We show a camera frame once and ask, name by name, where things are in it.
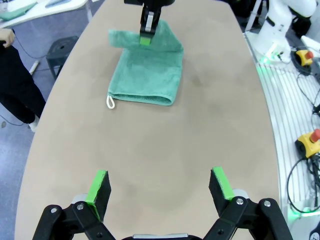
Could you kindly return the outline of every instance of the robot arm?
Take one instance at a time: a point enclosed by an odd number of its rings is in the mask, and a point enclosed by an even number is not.
[[[282,0],[295,13],[302,17],[309,18],[317,8],[315,0]]]
[[[249,198],[235,196],[221,167],[211,170],[209,189],[219,218],[204,238],[187,233],[135,234],[123,240],[231,240],[237,229],[249,230],[255,240],[293,240],[274,199],[264,198],[254,203]],[[72,240],[79,233],[85,233],[90,240],[116,240],[102,223],[110,194],[108,172],[98,171],[85,201],[72,203],[66,209],[59,205],[44,209],[32,240]]]
[[[140,35],[153,38],[159,23],[161,8],[173,4],[175,0],[124,0],[125,4],[143,5]]]

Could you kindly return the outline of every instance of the black stool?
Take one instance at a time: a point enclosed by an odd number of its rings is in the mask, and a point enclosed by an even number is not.
[[[57,79],[78,39],[79,38],[77,36],[61,38],[51,45],[50,50],[46,55],[46,61],[48,62],[54,79]]]

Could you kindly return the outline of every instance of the floor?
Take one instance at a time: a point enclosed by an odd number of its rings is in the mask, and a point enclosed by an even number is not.
[[[103,0],[91,2],[93,14],[102,3]],[[23,48],[31,56],[41,57],[46,55],[55,40],[80,36],[87,24],[86,11],[81,8],[35,19],[15,26],[13,29]],[[18,41],[15,41],[13,45],[19,50],[25,67],[30,69],[35,59],[24,52]],[[40,60],[40,65],[33,78],[44,98],[47,99],[55,80],[48,70],[45,58]],[[1,104],[0,115],[13,124],[21,124]],[[26,124],[15,126],[3,122],[4,120],[0,117],[0,126],[2,126],[0,127],[0,238],[1,240],[13,240],[19,191],[34,134]]]

